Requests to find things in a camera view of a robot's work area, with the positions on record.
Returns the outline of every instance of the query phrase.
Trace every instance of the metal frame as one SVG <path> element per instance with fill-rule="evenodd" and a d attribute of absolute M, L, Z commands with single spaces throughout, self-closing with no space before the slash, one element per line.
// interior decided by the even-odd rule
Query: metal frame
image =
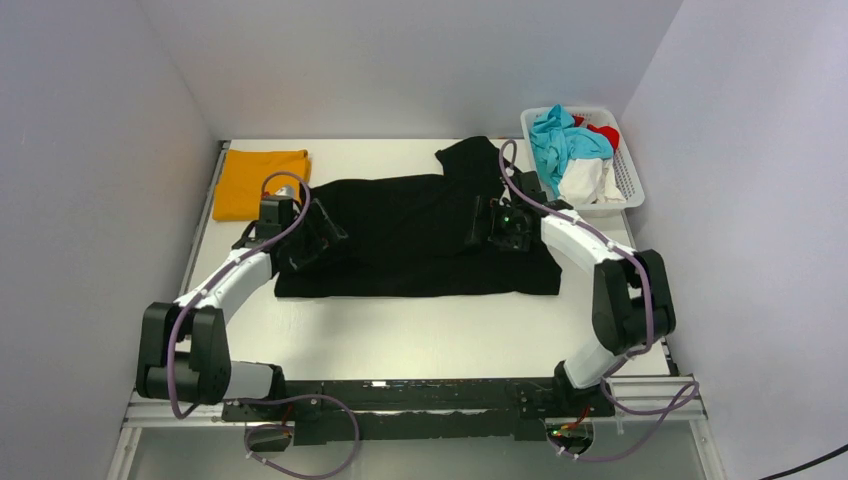
<path fill-rule="evenodd" d="M 206 194 L 203 209 L 200 214 L 197 228 L 195 230 L 191 252 L 189 256 L 189 265 L 186 268 L 183 276 L 180 293 L 185 293 L 189 288 L 189 282 L 194 272 L 195 262 L 198 250 L 203 240 L 203 233 L 208 222 L 209 210 L 212 208 L 215 185 L 221 174 L 227 150 L 230 142 L 222 143 L 221 151 L 218 155 L 218 160 L 215 165 L 215 170 L 212 175 L 209 189 Z M 627 222 L 627 217 L 624 212 L 621 213 L 624 218 L 625 227 L 631 244 L 635 244 L 630 225 Z M 677 365 L 674 363 L 668 349 L 668 344 L 665 339 L 661 340 L 662 348 L 666 354 L 666 360 L 669 365 L 669 370 L 672 374 L 677 374 Z M 522 381 L 521 379 L 512 379 L 514 381 Z M 688 377 L 676 376 L 646 376 L 646 377 L 616 377 L 610 380 L 612 392 L 616 398 L 624 405 L 636 409 L 654 409 L 668 405 L 668 402 L 677 393 L 677 391 L 689 381 Z M 370 381 L 372 384 L 378 385 L 385 383 L 383 380 Z M 115 454 L 112 458 L 112 464 L 109 468 L 107 476 L 108 480 L 126 480 L 129 477 L 132 462 L 135 458 L 135 453 L 138 448 L 141 434 L 144 428 L 241 428 L 255 426 L 265 421 L 244 421 L 231 422 L 224 421 L 224 404 L 200 406 L 193 414 L 185 420 L 177 420 L 174 418 L 167 401 L 153 400 L 140 397 L 133 392 L 130 399 L 124 422 L 121 429 L 121 434 L 118 439 Z M 457 413 L 480 413 L 484 409 L 427 409 L 420 413 L 444 415 L 452 412 Z M 371 415 L 398 415 L 404 410 L 355 410 L 357 414 Z M 544 419 L 548 423 L 559 423 L 573 421 L 573 417 L 551 417 Z M 621 432 L 624 424 L 627 422 L 651 422 L 655 421 L 656 416 L 633 416 L 622 411 L 616 411 L 615 415 L 608 417 L 592 417 L 594 422 L 615 422 L 619 426 Z M 668 415 L 666 421 L 688 421 L 695 439 L 695 445 L 698 451 L 698 456 L 704 470 L 707 480 L 724 480 L 726 478 L 724 469 L 718 456 L 715 442 L 713 441 L 712 433 L 707 423 L 707 414 L 700 397 L 690 402 L 685 407 L 675 410 Z M 288 422 L 288 425 L 294 425 L 294 422 Z"/>

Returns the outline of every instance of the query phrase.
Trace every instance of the black cable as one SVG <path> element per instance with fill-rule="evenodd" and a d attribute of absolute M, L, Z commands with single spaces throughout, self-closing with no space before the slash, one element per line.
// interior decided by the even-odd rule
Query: black cable
<path fill-rule="evenodd" d="M 797 467 L 795 467 L 791 470 L 786 470 L 784 472 L 775 473 L 774 475 L 769 475 L 768 477 L 763 477 L 760 480 L 775 480 L 776 478 L 788 477 L 789 475 L 798 473 L 802 470 L 806 470 L 810 467 L 815 467 L 816 465 L 818 465 L 820 463 L 824 463 L 824 462 L 830 460 L 831 458 L 838 457 L 839 455 L 842 455 L 845 452 L 848 452 L 848 443 L 846 443 L 845 445 L 842 445 L 841 447 L 837 448 L 836 450 L 834 450 L 834 451 L 832 451 L 832 452 L 830 452 L 826 455 L 822 455 L 821 457 L 819 457 L 815 460 L 807 462 L 803 465 L 799 465 L 799 466 L 797 466 Z"/>

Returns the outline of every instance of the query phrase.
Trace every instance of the white table surface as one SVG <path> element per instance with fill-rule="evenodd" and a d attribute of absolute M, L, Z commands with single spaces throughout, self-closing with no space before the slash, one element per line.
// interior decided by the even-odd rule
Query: white table surface
<path fill-rule="evenodd" d="M 233 140 L 232 150 L 309 151 L 311 186 L 343 178 L 442 173 L 458 140 Z M 493 140 L 500 146 L 503 140 Z M 517 164 L 529 169 L 523 141 Z M 629 244 L 621 215 L 590 219 Z M 190 285 L 214 271 L 247 222 L 206 223 Z M 592 285 L 570 260 L 558 296 L 278 299 L 269 281 L 227 326 L 233 360 L 280 365 L 289 380 L 548 377 L 592 335 Z M 659 344 L 619 375 L 668 375 Z"/>

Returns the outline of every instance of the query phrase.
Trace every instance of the black t-shirt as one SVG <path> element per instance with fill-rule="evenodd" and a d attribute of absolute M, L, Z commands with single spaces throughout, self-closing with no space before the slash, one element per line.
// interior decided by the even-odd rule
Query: black t-shirt
<path fill-rule="evenodd" d="M 321 266 L 280 273 L 278 297 L 438 297 L 559 293 L 560 268 L 547 247 L 469 248 L 477 196 L 504 190 L 498 149 L 486 137 L 436 152 L 444 175 L 339 180 L 312 190 L 349 239 Z"/>

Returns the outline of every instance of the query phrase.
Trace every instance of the light blue cloth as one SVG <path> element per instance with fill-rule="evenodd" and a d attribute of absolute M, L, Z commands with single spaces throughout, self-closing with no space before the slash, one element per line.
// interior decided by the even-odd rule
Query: light blue cloth
<path fill-rule="evenodd" d="M 533 122 L 530 145 L 536 160 L 539 179 L 559 197 L 559 182 L 568 164 L 577 158 L 612 158 L 612 145 L 607 137 L 583 127 L 574 126 L 574 117 L 562 105 L 551 108 Z"/>

